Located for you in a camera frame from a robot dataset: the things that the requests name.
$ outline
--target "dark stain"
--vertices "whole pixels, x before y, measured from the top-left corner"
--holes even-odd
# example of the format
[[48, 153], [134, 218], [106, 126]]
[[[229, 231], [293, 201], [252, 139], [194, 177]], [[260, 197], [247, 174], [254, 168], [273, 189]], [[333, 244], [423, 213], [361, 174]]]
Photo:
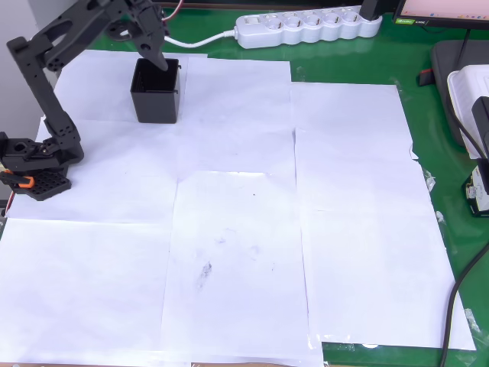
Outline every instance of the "dark stain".
[[202, 272], [200, 273], [199, 279], [197, 279], [198, 289], [202, 289], [204, 287], [207, 278], [210, 276], [211, 272], [212, 272], [212, 265], [211, 262], [209, 261], [207, 264], [204, 265], [204, 267], [202, 268]]

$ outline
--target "monitor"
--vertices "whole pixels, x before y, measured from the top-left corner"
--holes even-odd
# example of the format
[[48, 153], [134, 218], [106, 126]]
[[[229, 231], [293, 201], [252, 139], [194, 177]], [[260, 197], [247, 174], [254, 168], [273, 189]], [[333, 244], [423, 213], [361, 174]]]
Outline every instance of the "monitor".
[[489, 29], [489, 0], [401, 0], [396, 24]]

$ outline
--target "robotic arm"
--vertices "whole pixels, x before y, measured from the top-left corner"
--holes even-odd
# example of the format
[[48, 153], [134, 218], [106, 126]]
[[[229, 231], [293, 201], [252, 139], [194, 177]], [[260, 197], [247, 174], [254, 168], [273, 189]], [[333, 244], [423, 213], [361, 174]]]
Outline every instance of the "robotic arm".
[[[119, 21], [128, 15], [129, 21]], [[7, 43], [46, 118], [51, 138], [42, 143], [10, 139], [0, 132], [0, 180], [15, 193], [45, 200], [71, 188], [67, 168], [83, 159], [76, 126], [63, 111], [44, 75], [56, 72], [84, 51], [103, 31], [117, 41], [132, 39], [139, 54], [166, 71], [161, 53], [164, 16], [151, 0], [79, 0], [30, 41], [19, 37]]]

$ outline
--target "power outlet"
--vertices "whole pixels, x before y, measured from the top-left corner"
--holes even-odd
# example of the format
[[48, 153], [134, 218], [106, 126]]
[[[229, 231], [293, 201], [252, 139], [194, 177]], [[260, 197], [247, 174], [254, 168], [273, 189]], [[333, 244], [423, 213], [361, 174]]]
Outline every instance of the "power outlet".
[[245, 15], [236, 20], [235, 38], [243, 48], [373, 37], [382, 17], [363, 19], [361, 6]]

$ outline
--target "green table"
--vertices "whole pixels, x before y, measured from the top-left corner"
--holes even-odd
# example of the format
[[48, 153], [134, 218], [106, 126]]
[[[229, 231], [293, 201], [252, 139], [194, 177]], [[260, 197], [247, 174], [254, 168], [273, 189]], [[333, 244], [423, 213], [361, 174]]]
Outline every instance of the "green table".
[[[182, 10], [170, 22], [172, 37], [196, 42], [233, 28], [235, 19], [252, 11]], [[394, 25], [386, 16], [381, 32], [372, 39], [282, 45], [245, 50], [232, 39], [219, 40], [198, 49], [185, 50], [165, 44], [166, 52], [199, 52], [222, 59], [288, 60], [292, 80], [322, 83], [395, 84], [400, 92], [414, 140], [414, 151], [425, 170], [436, 178], [431, 192], [433, 206], [445, 217], [440, 224], [455, 276], [489, 240], [489, 219], [475, 219], [461, 193], [461, 185], [474, 168], [463, 148], [454, 142], [442, 103], [434, 86], [419, 88], [415, 77], [430, 67], [429, 51], [438, 41], [462, 39], [464, 31], [429, 34], [422, 28]], [[474, 39], [489, 39], [489, 31], [474, 31]], [[130, 50], [130, 43], [105, 37], [92, 48]], [[461, 286], [466, 309], [477, 325], [471, 325], [477, 352], [451, 351], [448, 366], [489, 366], [489, 256], [483, 259]], [[440, 310], [444, 318], [445, 310]], [[324, 343], [325, 361], [345, 365], [436, 366], [436, 349]]]

